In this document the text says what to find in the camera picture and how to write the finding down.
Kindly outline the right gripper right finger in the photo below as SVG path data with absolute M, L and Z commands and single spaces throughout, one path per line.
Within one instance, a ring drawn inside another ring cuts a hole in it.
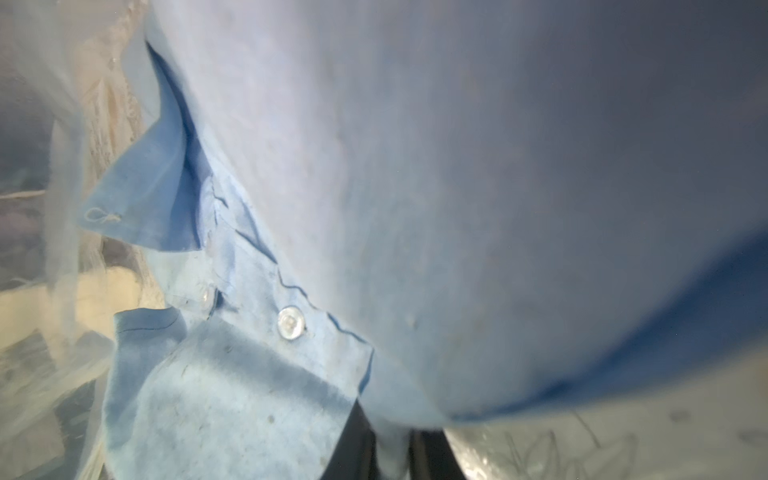
M 412 432 L 409 471 L 413 480 L 466 480 L 442 430 Z

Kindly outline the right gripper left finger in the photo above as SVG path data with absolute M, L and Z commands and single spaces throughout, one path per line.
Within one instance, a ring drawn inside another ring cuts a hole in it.
M 321 480 L 374 480 L 377 478 L 376 438 L 356 402 L 347 418 Z

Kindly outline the light blue shirt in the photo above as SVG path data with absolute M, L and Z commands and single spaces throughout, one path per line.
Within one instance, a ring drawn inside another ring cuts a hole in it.
M 763 1 L 153 1 L 117 479 L 320 479 L 413 431 L 660 387 L 767 334 Z

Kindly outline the clear plastic vacuum bag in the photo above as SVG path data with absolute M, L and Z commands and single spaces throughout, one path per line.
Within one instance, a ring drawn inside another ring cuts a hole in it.
M 119 58 L 142 1 L 1 5 L 1 475 L 103 479 L 115 313 L 158 306 L 141 253 L 77 215 L 141 134 Z

